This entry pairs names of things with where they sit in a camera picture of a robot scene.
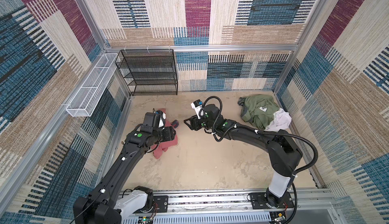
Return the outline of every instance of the black wire mesh shelf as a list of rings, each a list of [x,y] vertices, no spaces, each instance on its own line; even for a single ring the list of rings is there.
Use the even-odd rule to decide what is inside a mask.
[[[121,50],[116,62],[135,95],[177,95],[178,80],[172,49]]]

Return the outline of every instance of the beige floor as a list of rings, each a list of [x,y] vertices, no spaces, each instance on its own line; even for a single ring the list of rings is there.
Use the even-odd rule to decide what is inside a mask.
[[[127,182],[126,188],[138,185],[154,190],[188,190],[188,189],[242,189],[267,188],[273,175],[268,154],[252,145],[240,141],[222,140],[216,142],[212,135],[203,130],[191,131],[183,123],[195,114],[190,103],[211,95],[221,98],[222,115],[247,124],[240,118],[239,97],[253,94],[269,94],[263,91],[229,91],[229,92],[178,92],[177,96],[136,96],[131,103],[131,110],[124,128],[122,141],[134,127],[143,122],[146,112],[153,108],[166,108],[168,120],[180,122],[176,129],[178,145],[163,153],[160,159],[153,154],[146,154],[136,165]],[[218,105],[217,100],[208,103]],[[308,170],[300,172],[294,180],[296,187],[315,187]]]

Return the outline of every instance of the black mounting plate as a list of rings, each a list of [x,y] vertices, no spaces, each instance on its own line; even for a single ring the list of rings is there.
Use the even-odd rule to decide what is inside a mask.
[[[168,212],[169,197],[167,195],[158,195],[154,196],[154,202],[157,203],[158,209],[157,213],[166,213]],[[155,205],[147,213],[153,213],[155,211]],[[135,211],[134,213],[142,213],[140,210]]]
[[[260,209],[272,209],[266,205],[266,197],[265,197],[266,192],[255,192],[255,193],[250,193],[250,200],[252,208],[254,210],[260,210]],[[285,198],[285,203],[288,205],[288,208],[293,208],[294,207],[294,202],[291,199],[291,195],[289,192],[286,192],[286,198]]]

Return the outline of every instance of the wire shelf tier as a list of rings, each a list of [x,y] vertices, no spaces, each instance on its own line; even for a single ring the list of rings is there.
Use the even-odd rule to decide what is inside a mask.
[[[177,95],[178,79],[172,49],[121,50],[116,62],[135,95]]]
[[[116,53],[104,54],[66,107],[72,117],[90,117],[115,72]]]

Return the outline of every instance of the olive green garment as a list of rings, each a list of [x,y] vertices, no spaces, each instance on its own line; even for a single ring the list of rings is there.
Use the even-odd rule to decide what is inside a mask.
[[[261,130],[264,130],[273,121],[274,112],[280,109],[270,95],[239,98],[238,104],[243,106],[240,112],[241,118]]]

